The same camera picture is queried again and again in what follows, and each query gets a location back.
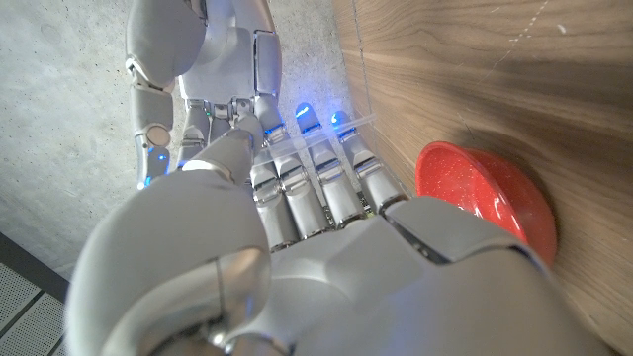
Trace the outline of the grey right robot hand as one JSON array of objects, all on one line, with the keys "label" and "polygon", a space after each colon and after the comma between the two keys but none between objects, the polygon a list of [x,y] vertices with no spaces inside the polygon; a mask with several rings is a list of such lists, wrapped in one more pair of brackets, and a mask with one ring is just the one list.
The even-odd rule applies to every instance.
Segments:
[{"label": "grey right robot hand", "polygon": [[284,126],[281,44],[264,1],[135,1],[125,67],[139,189],[182,168],[245,112],[266,135]]}]

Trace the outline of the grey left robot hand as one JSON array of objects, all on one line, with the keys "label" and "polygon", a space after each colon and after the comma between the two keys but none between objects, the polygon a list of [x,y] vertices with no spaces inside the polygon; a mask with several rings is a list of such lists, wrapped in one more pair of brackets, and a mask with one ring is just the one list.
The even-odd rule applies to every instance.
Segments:
[{"label": "grey left robot hand", "polygon": [[605,355],[527,243],[435,198],[271,245],[244,188],[264,113],[146,182],[88,238],[72,355]]}]

